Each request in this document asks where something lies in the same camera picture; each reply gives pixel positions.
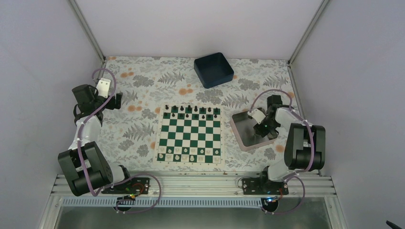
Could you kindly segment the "metal tray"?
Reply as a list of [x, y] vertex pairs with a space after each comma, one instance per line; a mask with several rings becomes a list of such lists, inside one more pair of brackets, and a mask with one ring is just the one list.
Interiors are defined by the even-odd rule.
[[267, 136], [257, 135], [254, 132], [255, 124], [257, 122], [254, 119], [248, 118], [247, 111], [231, 115], [230, 126], [240, 149], [244, 152], [270, 145], [276, 141], [276, 139], [270, 140]]

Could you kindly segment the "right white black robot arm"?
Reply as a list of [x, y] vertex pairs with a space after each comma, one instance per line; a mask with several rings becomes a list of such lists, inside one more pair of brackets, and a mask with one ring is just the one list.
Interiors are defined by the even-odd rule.
[[282, 102], [280, 95], [269, 96], [265, 109], [251, 107], [248, 117], [255, 120], [254, 132], [261, 137], [274, 140], [281, 127], [288, 132], [283, 159], [261, 172], [258, 186], [262, 193], [271, 194], [277, 182], [324, 167], [326, 129], [301, 117], [290, 104]]

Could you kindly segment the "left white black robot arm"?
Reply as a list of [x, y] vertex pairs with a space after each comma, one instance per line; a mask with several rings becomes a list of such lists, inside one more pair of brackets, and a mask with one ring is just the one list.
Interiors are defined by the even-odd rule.
[[73, 111], [76, 133], [68, 150], [58, 155], [58, 163], [75, 196], [109, 184], [114, 184], [120, 193], [127, 193], [133, 187], [128, 170], [123, 165], [110, 165], [97, 145], [103, 111], [121, 108], [122, 94], [110, 93], [109, 89], [106, 81], [72, 89], [77, 102]]

